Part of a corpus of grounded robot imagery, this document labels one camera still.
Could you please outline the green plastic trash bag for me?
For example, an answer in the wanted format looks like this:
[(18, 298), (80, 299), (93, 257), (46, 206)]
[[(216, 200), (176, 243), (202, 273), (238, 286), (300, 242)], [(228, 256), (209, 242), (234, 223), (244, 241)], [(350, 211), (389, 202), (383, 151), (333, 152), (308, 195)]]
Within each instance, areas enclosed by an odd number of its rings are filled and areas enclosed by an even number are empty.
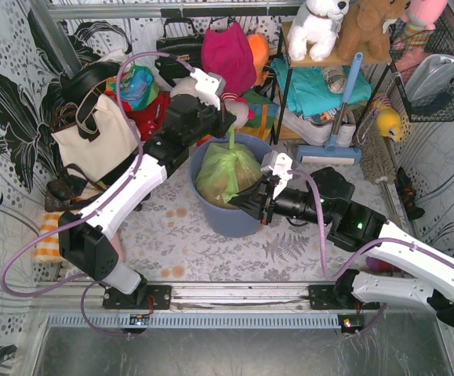
[(245, 144), (235, 140), (232, 125), (228, 130), (228, 141), (208, 145), (195, 187), (210, 204), (234, 209), (231, 199), (257, 183), (261, 175), (260, 163)]

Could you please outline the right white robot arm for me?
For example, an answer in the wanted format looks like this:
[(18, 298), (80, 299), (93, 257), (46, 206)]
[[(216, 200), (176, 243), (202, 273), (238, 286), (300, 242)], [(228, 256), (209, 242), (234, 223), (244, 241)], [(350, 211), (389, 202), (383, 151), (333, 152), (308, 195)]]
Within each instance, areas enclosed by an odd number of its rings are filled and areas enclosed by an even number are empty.
[(322, 240), (351, 253), (323, 292), (310, 291), (314, 309), (360, 309), (387, 303), (423, 308), (454, 327), (454, 258), (403, 231), (379, 212), (354, 202), (354, 185), (334, 168), (305, 175), (307, 190), (282, 186), (268, 173), (230, 203), (263, 224), (273, 215), (312, 222)]

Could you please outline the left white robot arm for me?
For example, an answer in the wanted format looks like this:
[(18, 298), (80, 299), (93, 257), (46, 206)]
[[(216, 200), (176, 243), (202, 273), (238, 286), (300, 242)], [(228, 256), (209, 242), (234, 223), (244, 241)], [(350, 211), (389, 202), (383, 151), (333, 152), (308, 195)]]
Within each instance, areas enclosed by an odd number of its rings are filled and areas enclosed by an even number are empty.
[(133, 209), (188, 159), (190, 146), (207, 135), (223, 137), (235, 120), (224, 101), (207, 105), (195, 96), (174, 96), (161, 128), (128, 170), (89, 206), (61, 215), (61, 256), (120, 298), (113, 308), (140, 309), (152, 299), (147, 279), (119, 258), (111, 238)]

